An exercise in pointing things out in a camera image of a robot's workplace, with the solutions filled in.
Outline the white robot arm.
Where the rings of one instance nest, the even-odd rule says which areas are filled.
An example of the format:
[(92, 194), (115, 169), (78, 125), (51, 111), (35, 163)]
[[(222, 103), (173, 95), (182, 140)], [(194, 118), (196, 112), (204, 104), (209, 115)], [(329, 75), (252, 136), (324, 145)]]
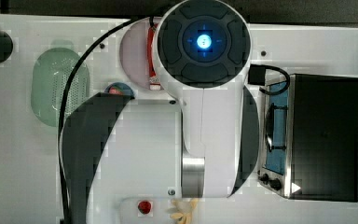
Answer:
[(245, 19), (221, 0), (184, 0), (162, 17), (151, 53), (160, 92), (100, 92), (61, 123), (62, 224), (124, 224), (126, 201), (226, 198), (253, 171)]

